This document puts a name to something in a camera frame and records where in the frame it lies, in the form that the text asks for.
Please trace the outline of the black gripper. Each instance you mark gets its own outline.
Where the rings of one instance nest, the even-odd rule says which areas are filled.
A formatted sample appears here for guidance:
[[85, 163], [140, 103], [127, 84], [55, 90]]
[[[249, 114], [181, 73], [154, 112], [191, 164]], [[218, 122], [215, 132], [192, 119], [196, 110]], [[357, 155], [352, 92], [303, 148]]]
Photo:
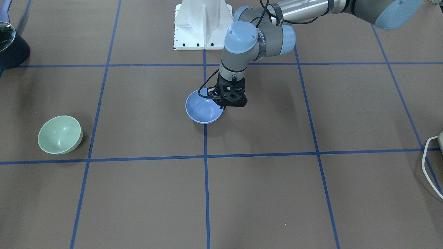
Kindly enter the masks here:
[[225, 110], [227, 106], [244, 107], [248, 99], [245, 94], [245, 79], [232, 81], [217, 76], [216, 85], [207, 89], [207, 96], [212, 99], [220, 109]]

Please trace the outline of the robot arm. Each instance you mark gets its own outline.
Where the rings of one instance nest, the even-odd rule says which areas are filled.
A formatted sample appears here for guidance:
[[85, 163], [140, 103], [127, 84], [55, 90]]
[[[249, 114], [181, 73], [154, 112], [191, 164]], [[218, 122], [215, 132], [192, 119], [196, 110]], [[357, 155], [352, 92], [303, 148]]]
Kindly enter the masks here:
[[383, 30], [394, 30], [418, 11], [421, 0], [283, 0], [261, 2], [261, 9], [242, 6], [224, 39], [217, 82], [198, 95], [221, 109], [244, 107], [245, 71], [250, 61], [285, 55], [296, 43], [293, 25], [310, 24], [328, 14], [348, 13]]

